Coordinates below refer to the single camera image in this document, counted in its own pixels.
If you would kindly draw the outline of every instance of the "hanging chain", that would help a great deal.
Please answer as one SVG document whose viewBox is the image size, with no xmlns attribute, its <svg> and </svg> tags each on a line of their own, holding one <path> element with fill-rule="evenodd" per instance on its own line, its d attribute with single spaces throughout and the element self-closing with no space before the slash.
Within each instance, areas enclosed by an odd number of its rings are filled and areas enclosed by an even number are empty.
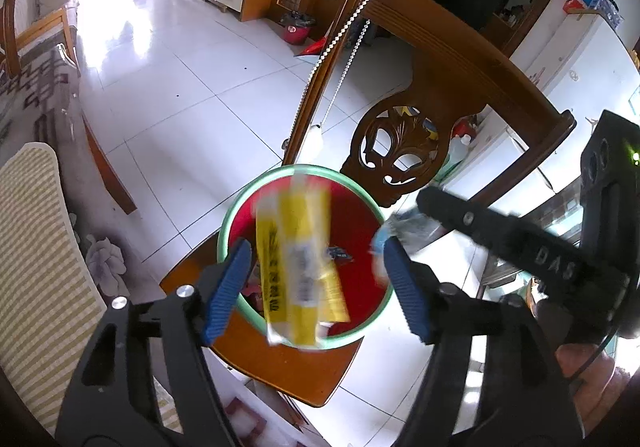
<svg viewBox="0 0 640 447">
<path fill-rule="evenodd" d="M 300 110 L 302 109 L 302 104 L 305 101 L 306 92 L 308 91 L 309 85 L 311 84 L 311 81 L 314 78 L 314 75 L 318 71 L 318 68 L 320 68 L 320 65 L 322 64 L 322 62 L 327 58 L 327 56 L 329 55 L 329 52 L 331 52 L 331 50 L 334 49 L 335 45 L 338 44 L 338 42 L 342 39 L 342 36 L 344 36 L 344 34 L 347 32 L 347 30 L 351 26 L 351 23 L 353 23 L 353 21 L 356 20 L 356 18 L 360 15 L 360 12 L 362 11 L 362 9 L 367 5 L 367 3 L 369 3 L 369 0 L 364 0 L 363 2 L 361 2 L 361 4 L 358 6 L 358 8 L 356 8 L 356 11 L 349 18 L 349 21 L 347 21 L 344 24 L 344 26 L 341 28 L 341 30 L 338 33 L 338 35 L 334 37 L 334 40 L 332 40 L 332 42 L 329 44 L 329 46 L 326 48 L 326 50 L 324 50 L 324 52 L 322 52 L 322 55 L 318 59 L 318 62 L 315 64 L 315 66 L 311 70 L 311 73 L 309 74 L 309 79 L 307 79 L 307 81 L 306 81 L 305 90 L 302 92 L 302 99 L 300 101 L 300 105 L 298 105 L 298 112 L 296 113 L 296 118 L 293 121 L 293 126 L 291 126 L 291 131 L 289 132 L 289 135 L 293 133 L 293 127 L 296 125 L 296 120 L 298 120 L 298 117 L 300 116 Z M 365 23 L 364 28 L 362 29 L 362 32 L 360 33 L 360 37 L 358 38 L 358 41 L 356 42 L 356 45 L 353 47 L 353 51 L 351 52 L 351 56 L 350 56 L 350 58 L 349 58 L 349 60 L 347 62 L 347 66 L 345 67 L 344 72 L 342 72 L 342 77 L 340 77 L 340 82 L 338 82 L 338 87 L 335 89 L 334 97 L 331 100 L 331 103 L 329 104 L 329 109 L 327 109 L 326 113 L 324 114 L 324 118 L 322 119 L 322 122 L 320 123 L 320 126 L 322 126 L 324 124 L 324 121 L 326 120 L 326 117 L 329 115 L 329 110 L 334 105 L 335 98 L 336 98 L 336 96 L 338 94 L 338 91 L 340 90 L 340 86 L 342 86 L 342 82 L 344 81 L 344 77 L 345 77 L 345 75 L 347 75 L 347 71 L 349 70 L 349 66 L 351 66 L 351 62 L 353 61 L 353 58 L 355 57 L 356 52 L 358 51 L 358 48 L 360 47 L 360 43 L 362 42 L 362 39 L 363 39 L 363 37 L 364 37 L 368 27 L 369 27 L 369 24 L 370 24 L 370 21 L 367 20 L 367 22 Z M 287 140 L 285 140 L 285 143 L 286 144 L 283 146 L 283 149 L 286 149 L 286 147 L 289 145 L 289 138 L 287 138 Z"/>
<path fill-rule="evenodd" d="M 338 85 L 335 88 L 334 96 L 332 97 L 331 102 L 329 103 L 329 107 L 326 109 L 326 113 L 324 114 L 324 117 L 322 117 L 322 122 L 320 122 L 320 127 L 321 128 L 324 126 L 324 123 L 326 122 L 326 117 L 329 116 L 329 112 L 331 111 L 331 108 L 334 106 L 335 98 L 338 96 L 338 91 L 340 91 L 340 86 L 342 86 L 342 82 L 344 81 L 344 78 L 346 77 L 347 72 L 349 71 L 349 68 L 351 67 L 351 62 L 353 62 L 353 58 L 356 56 L 356 52 L 358 51 L 358 49 L 360 47 L 360 43 L 362 42 L 362 38 L 364 38 L 364 35 L 367 33 L 367 29 L 369 28 L 370 24 L 371 24 L 370 20 L 367 20 L 365 22 L 364 27 L 362 28 L 362 32 L 360 33 L 360 36 L 358 37 L 358 40 L 356 41 L 356 44 L 353 46 L 353 51 L 351 52 L 351 55 L 349 56 L 349 60 L 347 61 L 347 66 L 344 67 L 344 71 L 342 72 L 342 76 L 340 77 L 340 81 L 338 82 Z"/>
</svg>

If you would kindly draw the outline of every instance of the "carved wooden backrest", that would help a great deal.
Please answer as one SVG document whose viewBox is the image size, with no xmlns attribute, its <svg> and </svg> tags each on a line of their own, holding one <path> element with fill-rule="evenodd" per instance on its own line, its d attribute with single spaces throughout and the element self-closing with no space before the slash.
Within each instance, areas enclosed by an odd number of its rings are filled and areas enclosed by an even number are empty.
<svg viewBox="0 0 640 447">
<path fill-rule="evenodd" d="M 486 104 L 529 146 L 559 122 L 558 111 L 508 58 L 432 0 L 371 0 L 362 15 L 414 47 L 412 84 L 362 117 L 341 169 L 380 205 L 431 181 L 446 160 L 455 124 Z M 396 109 L 402 106 L 410 110 Z M 385 155 L 373 148 L 379 131 L 389 137 Z"/>
</svg>

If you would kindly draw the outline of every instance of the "person's hand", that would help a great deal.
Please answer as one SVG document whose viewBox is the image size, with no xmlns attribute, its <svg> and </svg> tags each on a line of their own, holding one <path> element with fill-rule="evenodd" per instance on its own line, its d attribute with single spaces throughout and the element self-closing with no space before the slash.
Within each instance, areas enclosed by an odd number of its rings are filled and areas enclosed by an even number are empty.
<svg viewBox="0 0 640 447">
<path fill-rule="evenodd" d="M 593 344 L 565 344 L 556 350 L 556 359 L 565 377 L 573 375 L 598 347 Z M 583 382 L 574 395 L 574 404 L 588 435 L 613 407 L 630 376 L 617 368 L 602 352 L 579 377 Z"/>
</svg>

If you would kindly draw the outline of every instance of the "plastic bottle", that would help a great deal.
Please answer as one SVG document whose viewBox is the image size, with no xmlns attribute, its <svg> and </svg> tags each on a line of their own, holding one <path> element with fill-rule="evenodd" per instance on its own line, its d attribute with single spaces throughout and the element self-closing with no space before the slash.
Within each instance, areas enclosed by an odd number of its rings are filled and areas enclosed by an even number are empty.
<svg viewBox="0 0 640 447">
<path fill-rule="evenodd" d="M 441 182 L 447 174 L 460 162 L 462 162 L 469 152 L 469 144 L 471 144 L 471 136 L 463 135 L 462 137 L 453 137 L 449 143 L 449 154 L 440 170 L 434 176 L 436 182 Z"/>
</svg>

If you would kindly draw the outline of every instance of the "white tile floor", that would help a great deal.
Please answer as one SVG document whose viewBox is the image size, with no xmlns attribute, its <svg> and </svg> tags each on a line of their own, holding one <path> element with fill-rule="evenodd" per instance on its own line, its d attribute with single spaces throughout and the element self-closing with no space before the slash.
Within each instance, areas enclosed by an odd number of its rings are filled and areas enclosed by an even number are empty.
<svg viewBox="0 0 640 447">
<path fill-rule="evenodd" d="M 311 65 L 295 57 L 299 49 L 280 39 L 277 25 L 240 23 L 199 0 L 80 3 L 82 106 L 138 207 L 129 216 L 139 230 L 133 246 L 160 281 L 220 227 L 239 189 L 280 163 Z M 410 81 L 406 45 L 376 39 L 363 47 L 324 125 L 316 164 L 340 169 L 366 110 Z M 415 197 L 396 208 L 405 200 Z M 461 236 L 423 255 L 442 280 L 475 292 L 468 274 L 479 267 L 471 267 L 474 248 Z M 388 447 L 430 351 L 409 333 L 393 298 L 327 405 L 301 408 L 334 447 Z"/>
</svg>

